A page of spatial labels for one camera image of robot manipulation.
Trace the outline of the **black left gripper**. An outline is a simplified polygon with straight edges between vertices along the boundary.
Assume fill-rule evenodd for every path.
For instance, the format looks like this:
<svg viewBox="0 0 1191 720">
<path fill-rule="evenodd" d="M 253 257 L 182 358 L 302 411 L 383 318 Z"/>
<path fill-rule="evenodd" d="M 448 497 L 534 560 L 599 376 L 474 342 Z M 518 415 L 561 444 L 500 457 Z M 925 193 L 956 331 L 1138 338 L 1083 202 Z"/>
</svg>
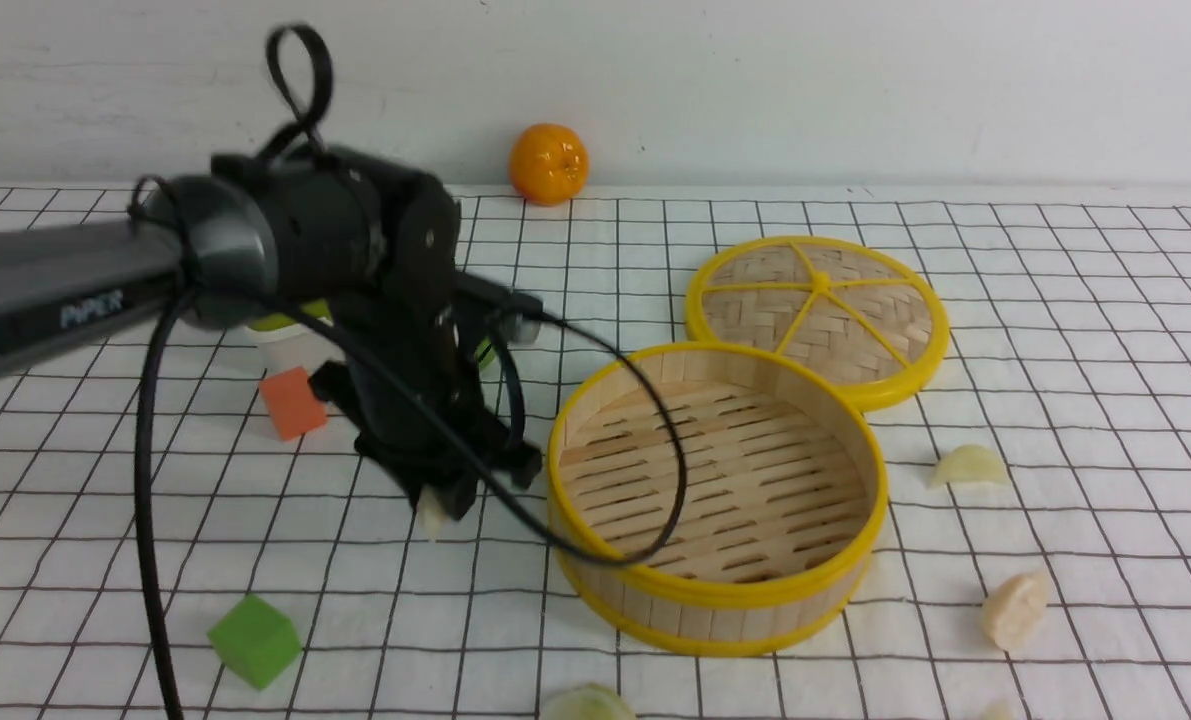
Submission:
<svg viewBox="0 0 1191 720">
<path fill-rule="evenodd" d="M 328 307 L 348 345 L 343 363 L 312 374 L 312 392 L 353 421 L 358 455 L 384 469 L 413 509 L 429 486 L 449 521 L 461 520 L 479 497 L 481 468 L 507 475 L 517 489 L 534 483 L 543 453 L 526 442 L 522 402 L 507 420 L 487 406 L 475 348 L 459 340 L 453 298 L 431 319 L 388 293 L 344 293 Z M 487 338 L 495 350 L 507 346 L 491 325 Z"/>
</svg>

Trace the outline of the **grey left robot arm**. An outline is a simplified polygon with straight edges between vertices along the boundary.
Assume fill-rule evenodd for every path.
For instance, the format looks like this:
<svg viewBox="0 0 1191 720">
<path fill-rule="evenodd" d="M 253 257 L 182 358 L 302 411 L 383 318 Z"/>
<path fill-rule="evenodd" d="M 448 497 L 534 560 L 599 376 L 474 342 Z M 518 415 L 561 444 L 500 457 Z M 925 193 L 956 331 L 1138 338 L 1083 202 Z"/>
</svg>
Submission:
<svg viewBox="0 0 1191 720">
<path fill-rule="evenodd" d="M 434 492 L 448 516 L 470 509 L 479 474 L 414 411 L 439 414 L 486 468 L 526 489 L 540 447 L 487 409 L 476 352 L 495 303 L 540 301 L 455 265 L 459 204 L 439 179 L 343 148 L 306 146 L 262 164 L 212 159 L 116 223 L 0 234 L 0 377 L 160 315 L 188 278 L 294 303 L 324 300 L 353 359 L 308 370 L 316 400 L 358 430 L 354 446 L 409 501 Z"/>
</svg>

